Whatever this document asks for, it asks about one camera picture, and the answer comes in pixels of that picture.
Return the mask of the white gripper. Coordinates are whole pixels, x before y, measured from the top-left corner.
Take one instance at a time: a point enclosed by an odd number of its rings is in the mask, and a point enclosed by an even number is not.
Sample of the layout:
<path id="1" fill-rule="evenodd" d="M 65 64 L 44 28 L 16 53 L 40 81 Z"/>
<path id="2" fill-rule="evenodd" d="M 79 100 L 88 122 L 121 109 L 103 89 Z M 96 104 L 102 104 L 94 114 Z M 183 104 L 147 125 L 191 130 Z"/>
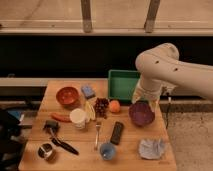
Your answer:
<path id="1" fill-rule="evenodd" d="M 145 100 L 148 102 L 152 112 L 156 111 L 157 103 L 160 100 L 161 86 L 159 84 L 142 84 L 138 82 L 135 86 L 131 102 L 135 104 L 137 101 Z"/>

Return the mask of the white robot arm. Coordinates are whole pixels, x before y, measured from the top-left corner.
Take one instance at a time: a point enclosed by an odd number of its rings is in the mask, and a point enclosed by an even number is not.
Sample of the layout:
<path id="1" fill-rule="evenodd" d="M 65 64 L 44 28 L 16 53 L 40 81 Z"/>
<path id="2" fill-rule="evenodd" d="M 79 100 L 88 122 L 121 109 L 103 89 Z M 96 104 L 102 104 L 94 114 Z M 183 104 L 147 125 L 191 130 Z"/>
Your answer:
<path id="1" fill-rule="evenodd" d="M 156 102 L 160 99 L 164 82 L 197 93 L 213 101 L 213 66 L 179 60 L 179 51 L 172 43 L 163 43 L 140 53 L 135 66 L 140 78 L 131 102 L 140 99 Z"/>

